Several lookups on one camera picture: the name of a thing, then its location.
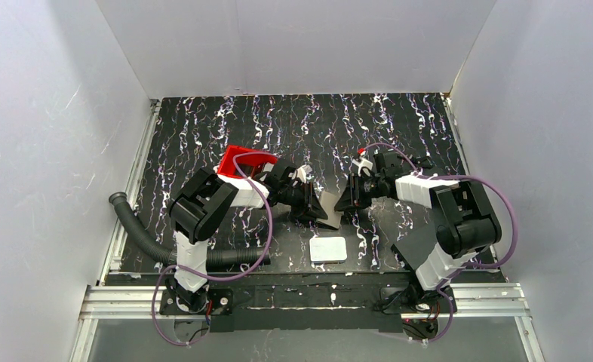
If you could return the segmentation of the silver metal tin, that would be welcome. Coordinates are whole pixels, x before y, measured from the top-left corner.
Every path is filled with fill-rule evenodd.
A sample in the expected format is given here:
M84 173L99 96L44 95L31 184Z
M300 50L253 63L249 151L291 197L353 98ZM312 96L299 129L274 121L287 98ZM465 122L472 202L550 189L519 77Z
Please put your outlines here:
M309 240L311 262L338 263L348 257L346 239L343 237L313 237Z

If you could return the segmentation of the red plastic bin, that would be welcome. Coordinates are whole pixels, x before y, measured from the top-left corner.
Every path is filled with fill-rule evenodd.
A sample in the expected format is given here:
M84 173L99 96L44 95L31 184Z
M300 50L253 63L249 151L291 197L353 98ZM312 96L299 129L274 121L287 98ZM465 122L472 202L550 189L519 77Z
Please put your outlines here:
M268 152L248 149L243 146L229 145L217 168L217 173L222 176L240 179L242 175L256 176L264 170L270 170L278 158Z

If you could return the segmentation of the grey leather card holder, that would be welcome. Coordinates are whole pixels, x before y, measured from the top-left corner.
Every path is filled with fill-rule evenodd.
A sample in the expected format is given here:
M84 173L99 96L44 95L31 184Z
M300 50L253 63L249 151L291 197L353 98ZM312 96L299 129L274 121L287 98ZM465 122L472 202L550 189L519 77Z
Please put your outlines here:
M340 196L331 192L323 191L319 198L319 202L326 217L318 218L317 223L329 229L339 229L341 225L342 213L335 211L335 206L340 199Z

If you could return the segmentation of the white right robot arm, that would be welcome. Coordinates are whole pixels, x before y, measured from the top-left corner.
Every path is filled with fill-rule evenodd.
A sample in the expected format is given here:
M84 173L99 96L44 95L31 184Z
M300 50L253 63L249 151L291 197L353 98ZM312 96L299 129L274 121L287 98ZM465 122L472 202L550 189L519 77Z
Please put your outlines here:
M344 213L369 208L377 198L391 198L427 209L431 219L414 240L392 246L414 271L418 291L447 286L453 273L502 236L483 185L442 179L432 174L433 167L427 157L405 158L396 151L368 157L367 150L360 149L334 206Z

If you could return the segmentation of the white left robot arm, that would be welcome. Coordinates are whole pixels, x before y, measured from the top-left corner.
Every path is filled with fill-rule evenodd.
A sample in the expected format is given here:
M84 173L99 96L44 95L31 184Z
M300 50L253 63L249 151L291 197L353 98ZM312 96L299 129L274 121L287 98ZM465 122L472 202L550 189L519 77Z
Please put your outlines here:
M175 281L195 293L207 282L207 241L232 208L262 209L284 204L303 222L322 222L338 227L330 194L316 194L306 175L310 167L278 159L243 164L245 178L227 176L206 167L182 187L169 207L177 243Z

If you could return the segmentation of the black flat plate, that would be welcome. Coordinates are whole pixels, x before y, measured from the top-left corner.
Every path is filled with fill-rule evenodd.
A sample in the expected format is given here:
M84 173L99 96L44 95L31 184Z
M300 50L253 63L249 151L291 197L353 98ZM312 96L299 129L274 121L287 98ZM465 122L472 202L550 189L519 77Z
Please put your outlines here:
M429 223L408 232L391 246L391 250L396 259L403 262L405 270L414 272L427 260L436 243L435 226Z

